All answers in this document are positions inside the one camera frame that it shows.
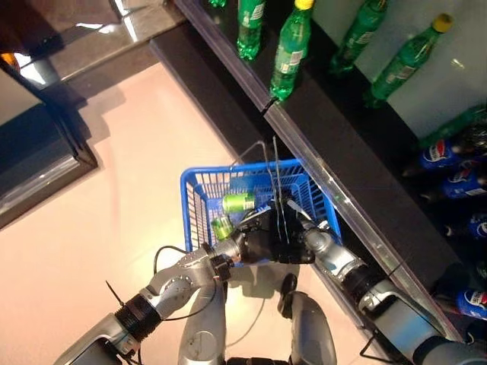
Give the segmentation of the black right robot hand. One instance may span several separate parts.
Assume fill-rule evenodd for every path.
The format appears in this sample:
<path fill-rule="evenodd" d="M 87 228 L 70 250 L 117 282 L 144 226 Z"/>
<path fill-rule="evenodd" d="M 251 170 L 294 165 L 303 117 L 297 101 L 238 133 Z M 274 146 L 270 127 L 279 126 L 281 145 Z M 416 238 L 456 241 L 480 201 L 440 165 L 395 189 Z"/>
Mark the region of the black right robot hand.
<path fill-rule="evenodd" d="M 314 263 L 315 254 L 307 248 L 303 238 L 303 223 L 308 222 L 308 218 L 301 212 L 301 207 L 292 195 L 285 192 L 282 196 L 282 205 L 277 207 L 276 203 L 272 202 L 270 206 L 271 228 L 275 231 L 274 261 L 293 265 Z"/>

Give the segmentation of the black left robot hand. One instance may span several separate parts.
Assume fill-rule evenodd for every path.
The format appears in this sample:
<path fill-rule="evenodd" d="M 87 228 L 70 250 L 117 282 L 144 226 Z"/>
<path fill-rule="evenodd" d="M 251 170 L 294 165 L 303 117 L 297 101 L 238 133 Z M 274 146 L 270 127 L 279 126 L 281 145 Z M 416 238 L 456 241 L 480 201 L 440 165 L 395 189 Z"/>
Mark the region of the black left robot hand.
<path fill-rule="evenodd" d="M 275 231 L 271 228 L 271 212 L 246 216 L 231 234 L 236 243 L 242 264 L 274 261 Z"/>

